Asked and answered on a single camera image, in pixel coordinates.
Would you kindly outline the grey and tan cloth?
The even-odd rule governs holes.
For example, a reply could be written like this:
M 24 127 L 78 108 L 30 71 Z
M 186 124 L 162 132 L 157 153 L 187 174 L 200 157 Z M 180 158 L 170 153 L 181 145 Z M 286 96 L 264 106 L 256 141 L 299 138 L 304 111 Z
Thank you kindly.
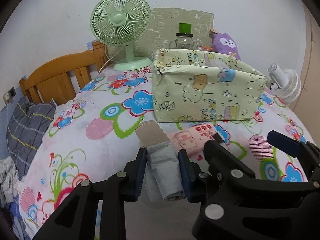
M 152 202 L 171 202 L 184 197 L 176 150 L 155 121 L 144 121 L 135 133 L 147 150 L 145 186 Z

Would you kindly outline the pink packaged pouch with cord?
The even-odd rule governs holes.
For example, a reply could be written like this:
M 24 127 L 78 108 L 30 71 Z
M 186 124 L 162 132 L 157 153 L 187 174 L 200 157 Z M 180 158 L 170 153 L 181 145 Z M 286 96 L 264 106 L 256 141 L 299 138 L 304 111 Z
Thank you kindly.
M 185 150 L 188 157 L 198 156 L 203 151 L 204 145 L 209 140 L 223 143 L 222 135 L 211 123 L 198 124 L 188 129 L 167 134 L 176 152 Z

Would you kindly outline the white standing fan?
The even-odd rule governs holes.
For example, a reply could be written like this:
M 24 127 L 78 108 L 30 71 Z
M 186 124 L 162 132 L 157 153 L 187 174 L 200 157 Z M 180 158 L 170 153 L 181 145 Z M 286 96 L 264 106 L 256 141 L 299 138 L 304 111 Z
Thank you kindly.
M 271 64 L 268 69 L 271 79 L 270 91 L 276 95 L 285 105 L 290 105 L 298 99 L 302 83 L 293 69 L 282 70 L 277 64 Z

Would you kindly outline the crumpled clothes pile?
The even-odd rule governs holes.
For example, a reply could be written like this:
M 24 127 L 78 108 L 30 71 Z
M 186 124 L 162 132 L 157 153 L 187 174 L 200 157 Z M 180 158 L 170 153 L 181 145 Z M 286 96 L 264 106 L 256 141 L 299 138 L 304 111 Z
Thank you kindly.
M 1 160 L 1 233 L 5 239 L 30 239 L 20 215 L 18 170 L 11 157 Z

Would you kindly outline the floral bedsheet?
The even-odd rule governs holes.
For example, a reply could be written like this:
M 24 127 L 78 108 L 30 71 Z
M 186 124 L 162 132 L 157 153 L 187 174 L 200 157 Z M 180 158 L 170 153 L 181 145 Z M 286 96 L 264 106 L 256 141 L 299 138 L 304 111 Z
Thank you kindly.
M 57 107 L 53 121 L 19 185 L 19 208 L 26 232 L 34 237 L 53 211 L 85 179 L 105 180 L 133 159 L 140 148 L 135 130 L 153 121 L 152 69 L 104 70 L 76 97 Z M 253 116 L 238 121 L 162 123 L 167 134 L 211 123 L 223 146 L 263 180 L 306 181 L 298 160 L 267 142 L 276 130 L 299 141 L 311 140 L 297 116 L 268 90 Z M 190 158 L 208 169 L 203 152 Z

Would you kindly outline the yellow cartoon fabric storage box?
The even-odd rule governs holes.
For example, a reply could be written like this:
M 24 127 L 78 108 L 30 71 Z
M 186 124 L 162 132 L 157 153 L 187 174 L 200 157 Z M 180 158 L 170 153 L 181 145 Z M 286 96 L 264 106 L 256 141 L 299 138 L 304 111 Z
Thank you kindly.
M 248 120 L 258 108 L 267 77 L 220 53 L 160 49 L 152 68 L 158 122 Z

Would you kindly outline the grey plaid pillow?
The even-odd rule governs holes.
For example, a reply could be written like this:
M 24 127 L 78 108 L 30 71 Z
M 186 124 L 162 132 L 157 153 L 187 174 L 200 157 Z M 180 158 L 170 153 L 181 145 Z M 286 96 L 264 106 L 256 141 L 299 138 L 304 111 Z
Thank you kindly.
M 35 104 L 23 96 L 17 103 L 7 125 L 7 146 L 20 177 L 27 174 L 55 110 L 54 101 Z

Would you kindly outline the small orange-lid container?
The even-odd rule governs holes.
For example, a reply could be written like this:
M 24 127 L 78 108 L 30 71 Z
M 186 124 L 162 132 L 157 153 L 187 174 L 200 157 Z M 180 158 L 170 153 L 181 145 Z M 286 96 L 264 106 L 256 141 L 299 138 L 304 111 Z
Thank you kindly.
M 196 49 L 201 51 L 214 51 L 214 48 L 205 47 L 205 46 L 196 46 Z

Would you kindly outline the glass jar with black lid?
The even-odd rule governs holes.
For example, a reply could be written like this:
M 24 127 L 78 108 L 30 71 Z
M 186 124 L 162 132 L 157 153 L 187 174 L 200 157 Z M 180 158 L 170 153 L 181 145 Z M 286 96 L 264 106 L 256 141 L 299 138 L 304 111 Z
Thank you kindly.
M 169 43 L 169 48 L 193 50 L 194 48 L 193 34 L 176 33 L 176 39 Z

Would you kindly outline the purple plush bunny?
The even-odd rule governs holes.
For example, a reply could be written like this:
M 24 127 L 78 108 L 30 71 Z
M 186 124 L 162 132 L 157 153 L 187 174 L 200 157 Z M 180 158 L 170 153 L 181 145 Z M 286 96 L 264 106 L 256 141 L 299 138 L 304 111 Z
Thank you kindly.
M 215 52 L 225 54 L 241 60 L 238 53 L 238 46 L 227 33 L 220 33 L 214 29 L 210 29 L 212 37 L 212 48 Z

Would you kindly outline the wooden bed headboard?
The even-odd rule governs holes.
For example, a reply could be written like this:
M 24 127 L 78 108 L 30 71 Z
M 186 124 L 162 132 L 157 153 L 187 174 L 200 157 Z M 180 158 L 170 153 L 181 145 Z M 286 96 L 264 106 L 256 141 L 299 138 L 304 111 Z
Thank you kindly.
M 89 67 L 95 65 L 99 70 L 106 61 L 104 44 L 95 41 L 92 50 L 61 56 L 40 66 L 28 78 L 20 79 L 20 88 L 34 103 L 49 103 L 53 99 L 61 105 L 76 96 L 71 72 L 82 89 L 92 80 Z

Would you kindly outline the green card behind jar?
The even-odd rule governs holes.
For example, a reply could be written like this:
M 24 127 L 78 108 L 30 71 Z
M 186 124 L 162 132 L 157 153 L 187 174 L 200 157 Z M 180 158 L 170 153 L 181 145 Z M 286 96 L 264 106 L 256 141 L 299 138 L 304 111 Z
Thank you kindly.
M 192 34 L 191 23 L 179 23 L 179 33 L 181 34 Z

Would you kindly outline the cartoon cardboard panel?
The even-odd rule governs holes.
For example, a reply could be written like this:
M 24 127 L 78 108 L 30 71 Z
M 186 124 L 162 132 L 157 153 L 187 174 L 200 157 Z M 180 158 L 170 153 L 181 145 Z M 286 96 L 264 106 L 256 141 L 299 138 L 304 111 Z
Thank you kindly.
M 176 39 L 180 23 L 190 23 L 194 46 L 208 46 L 212 42 L 210 28 L 214 14 L 205 11 L 181 8 L 153 8 L 151 21 L 145 34 L 133 44 L 136 56 L 152 58 L 157 49 L 169 48 Z

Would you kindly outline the green desk fan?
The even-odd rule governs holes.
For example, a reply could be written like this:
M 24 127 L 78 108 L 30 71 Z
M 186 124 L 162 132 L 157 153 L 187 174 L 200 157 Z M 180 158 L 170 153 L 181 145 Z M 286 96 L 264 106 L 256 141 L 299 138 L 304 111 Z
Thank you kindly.
M 151 9 L 146 0 L 101 0 L 90 18 L 91 31 L 106 46 L 120 46 L 125 57 L 114 64 L 114 70 L 142 69 L 152 64 L 148 57 L 135 56 L 133 43 L 147 31 Z

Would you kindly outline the wall power outlet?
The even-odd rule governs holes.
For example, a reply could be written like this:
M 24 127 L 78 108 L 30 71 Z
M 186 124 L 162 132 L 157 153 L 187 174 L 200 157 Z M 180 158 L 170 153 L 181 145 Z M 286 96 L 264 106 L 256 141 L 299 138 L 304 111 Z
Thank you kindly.
M 7 105 L 15 95 L 16 95 L 16 90 L 14 87 L 12 87 L 3 95 L 4 103 Z

